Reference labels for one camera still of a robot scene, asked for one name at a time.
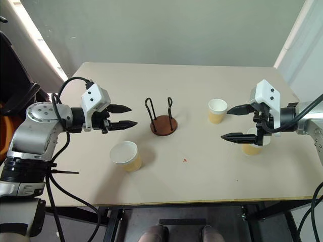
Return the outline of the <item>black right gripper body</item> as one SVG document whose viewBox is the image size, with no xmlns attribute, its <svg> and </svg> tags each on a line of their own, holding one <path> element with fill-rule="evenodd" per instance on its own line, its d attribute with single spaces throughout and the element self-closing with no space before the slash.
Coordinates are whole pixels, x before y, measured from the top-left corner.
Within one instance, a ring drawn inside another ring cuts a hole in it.
<svg viewBox="0 0 323 242">
<path fill-rule="evenodd" d="M 260 104 L 252 103 L 252 107 L 254 108 L 253 121 L 256 123 L 256 145 L 263 146 L 264 137 L 272 135 L 272 133 L 268 131 L 268 121 L 271 118 L 270 108 L 263 102 Z"/>
</svg>

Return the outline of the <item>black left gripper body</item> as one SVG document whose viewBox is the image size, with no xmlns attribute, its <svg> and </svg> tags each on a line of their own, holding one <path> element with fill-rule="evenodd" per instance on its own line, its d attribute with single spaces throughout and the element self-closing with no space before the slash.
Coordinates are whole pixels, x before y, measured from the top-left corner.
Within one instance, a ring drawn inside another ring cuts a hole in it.
<svg viewBox="0 0 323 242">
<path fill-rule="evenodd" d="M 109 121 L 110 117 L 108 107 L 103 109 L 102 111 L 95 111 L 91 116 L 92 129 L 101 130 L 102 134 L 108 133 Z"/>
</svg>

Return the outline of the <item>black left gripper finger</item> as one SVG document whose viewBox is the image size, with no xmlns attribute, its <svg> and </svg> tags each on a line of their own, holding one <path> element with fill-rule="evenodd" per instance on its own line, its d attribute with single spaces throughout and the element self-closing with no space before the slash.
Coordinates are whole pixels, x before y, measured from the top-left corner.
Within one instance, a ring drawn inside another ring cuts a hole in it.
<svg viewBox="0 0 323 242">
<path fill-rule="evenodd" d="M 109 131 L 125 130 L 136 126 L 138 122 L 131 120 L 121 120 L 119 122 L 109 122 L 107 129 Z"/>
<path fill-rule="evenodd" d="M 110 113 L 126 113 L 130 111 L 132 111 L 132 109 L 124 105 L 110 104 L 108 106 L 108 112 Z"/>
</svg>

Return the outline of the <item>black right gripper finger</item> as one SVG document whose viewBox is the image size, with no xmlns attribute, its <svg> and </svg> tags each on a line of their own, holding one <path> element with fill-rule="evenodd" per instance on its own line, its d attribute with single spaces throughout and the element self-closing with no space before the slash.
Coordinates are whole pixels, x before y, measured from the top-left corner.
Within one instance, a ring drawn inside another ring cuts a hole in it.
<svg viewBox="0 0 323 242">
<path fill-rule="evenodd" d="M 255 109 L 251 104 L 242 104 L 230 108 L 227 114 L 231 115 L 248 115 L 249 113 L 254 113 Z"/>
<path fill-rule="evenodd" d="M 258 137 L 255 134 L 228 133 L 221 135 L 221 138 L 237 144 L 258 144 Z"/>
</svg>

